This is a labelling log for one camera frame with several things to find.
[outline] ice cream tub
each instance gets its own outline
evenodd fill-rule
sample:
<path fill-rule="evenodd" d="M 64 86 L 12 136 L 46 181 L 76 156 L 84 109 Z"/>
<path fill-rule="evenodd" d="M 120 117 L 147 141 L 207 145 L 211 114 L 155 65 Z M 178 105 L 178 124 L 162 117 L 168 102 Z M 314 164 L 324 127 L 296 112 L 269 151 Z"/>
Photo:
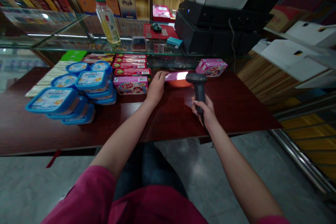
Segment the ice cream tub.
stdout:
<path fill-rule="evenodd" d="M 106 91 L 109 83 L 105 71 L 84 71 L 80 73 L 75 85 L 78 90 L 100 93 Z"/>
<path fill-rule="evenodd" d="M 227 67 L 225 62 L 204 62 L 203 66 L 196 72 L 208 77 L 218 77 Z"/>
<path fill-rule="evenodd" d="M 100 93 L 87 93 L 87 96 L 95 100 L 110 99 L 113 96 L 113 84 L 111 80 L 108 80 L 108 89 L 105 92 Z"/>
<path fill-rule="evenodd" d="M 136 62 L 115 62 L 112 68 L 147 68 L 146 63 L 136 63 Z"/>
<path fill-rule="evenodd" d="M 91 71 L 105 71 L 107 75 L 110 75 L 112 67 L 106 61 L 98 61 L 91 66 Z"/>
<path fill-rule="evenodd" d="M 79 75 L 83 71 L 89 71 L 90 65 L 85 62 L 76 62 L 66 66 L 66 70 L 69 74 Z"/>
<path fill-rule="evenodd" d="M 117 58 L 147 58 L 147 55 L 143 55 L 143 54 L 117 54 Z"/>
<path fill-rule="evenodd" d="M 26 105 L 26 110 L 35 114 L 68 115 L 80 102 L 77 95 L 77 90 L 72 88 L 47 87 Z"/>
<path fill-rule="evenodd" d="M 120 95 L 142 95 L 148 90 L 148 79 L 145 76 L 114 77 L 113 85 Z"/>
<path fill-rule="evenodd" d="M 90 104 L 89 108 L 85 114 L 85 116 L 83 116 L 83 118 L 81 119 L 63 119 L 62 123 L 66 124 L 66 125 L 78 125 L 78 124 L 89 124 L 93 121 L 93 118 L 95 117 L 95 105 L 94 104 Z"/>
<path fill-rule="evenodd" d="M 114 63 L 147 63 L 145 58 L 116 58 Z"/>
<path fill-rule="evenodd" d="M 61 119 L 81 119 L 86 115 L 88 111 L 89 104 L 87 99 L 84 96 L 79 96 L 80 102 L 78 103 L 75 110 L 69 115 L 51 115 L 47 114 L 47 117 L 54 120 L 61 120 Z"/>
<path fill-rule="evenodd" d="M 77 89 L 75 86 L 75 82 L 77 81 L 78 76 L 68 73 L 62 76 L 58 76 L 52 80 L 51 86 L 55 88 L 73 88 Z"/>
<path fill-rule="evenodd" d="M 113 89 L 113 95 L 110 99 L 105 99 L 105 100 L 96 100 L 95 103 L 99 105 L 113 105 L 117 101 L 117 90 Z"/>

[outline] green box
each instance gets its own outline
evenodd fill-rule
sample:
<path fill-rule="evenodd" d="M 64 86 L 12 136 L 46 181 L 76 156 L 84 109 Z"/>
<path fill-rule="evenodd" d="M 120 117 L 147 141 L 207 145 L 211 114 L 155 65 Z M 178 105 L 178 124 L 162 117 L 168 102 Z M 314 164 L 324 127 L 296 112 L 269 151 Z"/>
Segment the green box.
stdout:
<path fill-rule="evenodd" d="M 67 51 L 61 58 L 62 61 L 81 61 L 86 55 L 87 51 Z"/>

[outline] wooden counter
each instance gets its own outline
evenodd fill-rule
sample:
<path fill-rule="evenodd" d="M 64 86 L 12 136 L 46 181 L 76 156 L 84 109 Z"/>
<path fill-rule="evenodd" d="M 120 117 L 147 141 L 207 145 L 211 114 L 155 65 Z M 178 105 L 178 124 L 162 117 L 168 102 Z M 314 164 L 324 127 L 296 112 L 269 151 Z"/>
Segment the wooden counter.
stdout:
<path fill-rule="evenodd" d="M 115 105 L 96 106 L 91 124 L 64 125 L 24 108 L 29 102 L 24 95 L 49 70 L 34 68 L 0 95 L 0 155 L 101 146 L 146 98 L 146 95 L 118 96 Z M 206 136 L 190 109 L 190 98 L 194 95 L 191 87 L 184 80 L 165 85 L 163 98 L 151 115 L 141 142 Z M 219 123 L 228 134 L 282 128 L 232 72 L 209 78 L 205 91 L 213 101 Z"/>

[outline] grey floor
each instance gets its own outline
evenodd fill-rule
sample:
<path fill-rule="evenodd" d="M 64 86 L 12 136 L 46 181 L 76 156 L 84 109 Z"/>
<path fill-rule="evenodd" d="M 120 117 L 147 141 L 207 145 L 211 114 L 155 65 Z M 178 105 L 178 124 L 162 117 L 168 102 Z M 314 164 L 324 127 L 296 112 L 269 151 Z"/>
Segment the grey floor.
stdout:
<path fill-rule="evenodd" d="M 291 223 L 336 223 L 336 215 L 267 132 L 233 138 Z M 156 143 L 175 168 L 189 199 L 209 223 L 248 223 L 216 150 L 196 140 Z M 89 165 L 92 156 L 0 157 L 0 223 L 40 223 Z"/>

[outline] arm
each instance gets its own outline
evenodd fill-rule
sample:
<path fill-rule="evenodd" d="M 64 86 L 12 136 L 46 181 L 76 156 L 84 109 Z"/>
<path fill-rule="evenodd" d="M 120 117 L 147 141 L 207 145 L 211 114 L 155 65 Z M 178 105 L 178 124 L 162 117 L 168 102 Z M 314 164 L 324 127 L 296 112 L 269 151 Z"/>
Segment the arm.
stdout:
<path fill-rule="evenodd" d="M 163 85 L 168 72 L 158 72 L 149 86 L 146 100 L 107 140 L 90 166 L 103 166 L 109 169 L 117 180 L 153 110 L 163 95 Z"/>
<path fill-rule="evenodd" d="M 220 126 L 214 113 L 214 105 L 206 95 L 205 103 L 193 100 L 192 111 L 198 116 L 195 104 L 204 111 L 204 123 L 224 168 L 230 186 L 250 223 L 271 215 L 283 216 L 272 194 L 237 150 Z"/>

